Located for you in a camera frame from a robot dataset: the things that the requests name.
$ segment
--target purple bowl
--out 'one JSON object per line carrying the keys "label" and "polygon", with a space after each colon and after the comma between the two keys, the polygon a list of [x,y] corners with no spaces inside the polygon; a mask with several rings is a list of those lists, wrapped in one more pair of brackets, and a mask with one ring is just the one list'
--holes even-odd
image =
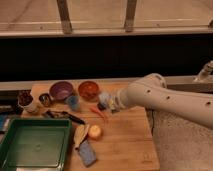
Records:
{"label": "purple bowl", "polygon": [[67,81],[59,81],[50,87],[49,93],[55,100],[64,100],[73,93],[73,86]]}

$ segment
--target blue sponge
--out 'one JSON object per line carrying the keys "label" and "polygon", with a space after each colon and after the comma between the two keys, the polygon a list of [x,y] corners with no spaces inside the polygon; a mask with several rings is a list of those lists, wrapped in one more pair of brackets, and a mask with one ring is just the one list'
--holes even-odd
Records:
{"label": "blue sponge", "polygon": [[86,167],[92,165],[97,160],[95,152],[87,140],[83,141],[79,146],[78,154]]}

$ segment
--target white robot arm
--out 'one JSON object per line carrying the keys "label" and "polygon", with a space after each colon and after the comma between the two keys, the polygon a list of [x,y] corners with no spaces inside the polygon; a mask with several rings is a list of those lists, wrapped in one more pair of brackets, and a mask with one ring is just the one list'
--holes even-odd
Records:
{"label": "white robot arm", "polygon": [[130,83],[113,101],[117,109],[143,106],[163,110],[213,129],[213,95],[169,90],[159,74]]}

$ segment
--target orange object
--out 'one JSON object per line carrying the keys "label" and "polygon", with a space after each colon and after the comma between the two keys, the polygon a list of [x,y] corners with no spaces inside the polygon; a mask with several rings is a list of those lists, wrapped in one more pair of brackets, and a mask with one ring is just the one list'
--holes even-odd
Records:
{"label": "orange object", "polygon": [[99,91],[99,86],[94,81],[84,81],[78,87],[79,95],[88,101],[97,97]]}
{"label": "orange object", "polygon": [[102,117],[104,119],[104,122],[108,122],[108,117],[106,116],[106,114],[100,111],[96,106],[91,106],[89,109],[92,112],[97,113],[100,117]]}
{"label": "orange object", "polygon": [[102,129],[101,129],[101,127],[98,126],[98,125],[92,125],[92,126],[90,126],[89,131],[88,131],[88,136],[91,139],[94,139],[94,140],[100,139],[100,137],[102,136]]}

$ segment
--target table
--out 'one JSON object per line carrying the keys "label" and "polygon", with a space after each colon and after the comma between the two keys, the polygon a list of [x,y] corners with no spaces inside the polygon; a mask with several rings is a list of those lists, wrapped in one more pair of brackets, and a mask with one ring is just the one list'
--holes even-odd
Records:
{"label": "table", "polygon": [[[71,82],[75,89],[80,81]],[[97,82],[101,91],[116,92],[128,85],[128,82]],[[41,93],[48,93],[51,84],[35,84],[31,94],[39,104]],[[80,99],[81,112],[73,112],[66,104],[57,103],[51,106],[52,110],[68,111],[89,124],[98,124],[103,129],[103,137],[99,141],[89,139],[96,152],[98,161],[86,168],[73,146],[70,145],[65,163],[65,171],[156,171],[159,170],[159,161],[153,143],[146,111],[143,107],[134,107],[115,114],[106,112],[109,123],[89,110],[90,105],[96,103],[85,102]],[[40,105],[40,111],[46,111]]]}

